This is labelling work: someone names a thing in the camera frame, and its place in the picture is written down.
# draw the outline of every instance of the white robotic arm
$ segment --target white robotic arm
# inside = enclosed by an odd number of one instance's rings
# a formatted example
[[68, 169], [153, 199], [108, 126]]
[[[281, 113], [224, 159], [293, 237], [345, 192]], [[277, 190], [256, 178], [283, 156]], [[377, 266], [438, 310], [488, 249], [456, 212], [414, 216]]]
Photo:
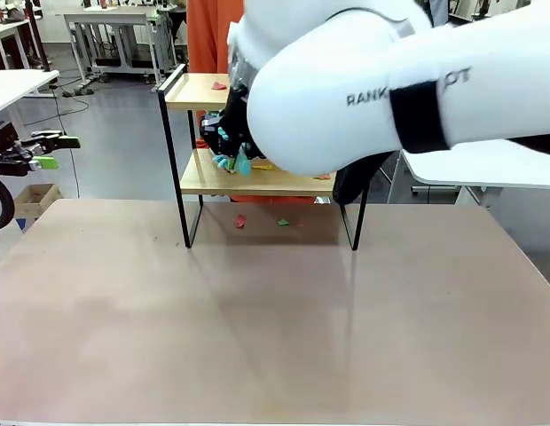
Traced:
[[229, 41], [252, 139], [296, 174], [550, 134], [550, 3], [430, 29], [411, 0], [247, 0]]

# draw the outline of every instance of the person in orange clothing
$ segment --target person in orange clothing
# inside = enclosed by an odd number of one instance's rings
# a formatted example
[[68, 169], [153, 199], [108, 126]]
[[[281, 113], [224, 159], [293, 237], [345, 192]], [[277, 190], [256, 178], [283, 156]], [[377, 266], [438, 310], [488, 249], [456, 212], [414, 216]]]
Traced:
[[[243, 0], [188, 0], [188, 59], [191, 73], [228, 72], [228, 31], [230, 22], [240, 22]], [[204, 113], [197, 113], [197, 122]], [[198, 148], [208, 146], [197, 140]], [[238, 202], [300, 202], [312, 204], [313, 197], [232, 196]]]

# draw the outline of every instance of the robotic hand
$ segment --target robotic hand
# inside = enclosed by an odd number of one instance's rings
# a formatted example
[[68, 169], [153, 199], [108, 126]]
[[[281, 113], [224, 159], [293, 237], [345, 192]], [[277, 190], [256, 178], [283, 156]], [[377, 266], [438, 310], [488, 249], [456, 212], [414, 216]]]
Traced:
[[[31, 139], [20, 141], [10, 122], [0, 122], [0, 177], [24, 177], [34, 170], [55, 169], [56, 161], [50, 157], [41, 157], [58, 149], [79, 148], [78, 138], [64, 136], [61, 131], [36, 131]], [[15, 204], [11, 193], [0, 181], [0, 229], [13, 219]]]
[[[201, 134], [315, 176], [494, 138], [550, 154], [550, 2], [431, 29], [412, 0], [247, 0], [231, 91]], [[220, 138], [218, 128], [228, 136]]]

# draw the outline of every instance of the red piece on table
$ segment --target red piece on table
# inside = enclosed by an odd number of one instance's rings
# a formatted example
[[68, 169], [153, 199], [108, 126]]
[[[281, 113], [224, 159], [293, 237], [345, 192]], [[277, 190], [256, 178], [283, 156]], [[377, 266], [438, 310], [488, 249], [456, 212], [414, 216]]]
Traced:
[[219, 82], [214, 82], [214, 84], [212, 84], [213, 91], [225, 91], [227, 88], [228, 86], [226, 86], [225, 84], [221, 84]]
[[248, 220], [247, 217], [243, 215], [238, 215], [238, 222], [236, 222], [236, 228], [243, 229], [243, 227], [246, 225], [246, 220]]

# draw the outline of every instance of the shelf board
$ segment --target shelf board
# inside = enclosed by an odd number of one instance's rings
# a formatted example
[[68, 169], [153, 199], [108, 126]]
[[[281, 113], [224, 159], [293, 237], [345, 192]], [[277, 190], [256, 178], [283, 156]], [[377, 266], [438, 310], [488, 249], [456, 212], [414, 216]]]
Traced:
[[[228, 89], [213, 91], [214, 82], [225, 84]], [[219, 111], [225, 107], [230, 92], [229, 86], [227, 74], [186, 73], [181, 75], [165, 97], [165, 101], [169, 109]]]
[[[264, 165], [265, 161], [253, 162]], [[296, 176], [275, 170], [251, 170], [242, 176], [220, 170], [212, 161], [208, 149], [192, 152], [188, 166], [180, 181], [184, 194], [201, 195], [264, 195], [264, 196], [332, 196], [334, 175], [330, 180]]]

